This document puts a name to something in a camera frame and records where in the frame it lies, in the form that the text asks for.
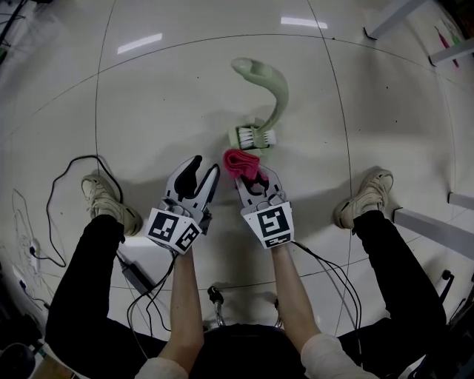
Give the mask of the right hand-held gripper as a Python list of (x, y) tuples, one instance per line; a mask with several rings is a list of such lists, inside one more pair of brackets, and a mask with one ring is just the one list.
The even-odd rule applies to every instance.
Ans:
[(245, 207), (241, 216), (263, 248), (272, 249), (293, 242), (293, 211), (276, 173), (260, 165), (256, 182), (243, 175), (235, 182)]

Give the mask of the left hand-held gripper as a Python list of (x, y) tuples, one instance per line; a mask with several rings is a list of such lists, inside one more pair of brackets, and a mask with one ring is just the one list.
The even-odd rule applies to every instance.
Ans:
[(206, 235), (212, 220), (207, 206), (215, 195), (220, 168), (212, 165), (198, 184), (201, 162), (202, 157), (195, 155), (178, 166), (167, 180), (166, 197), (151, 209), (147, 221), (147, 238), (175, 254), (184, 255), (200, 235)]

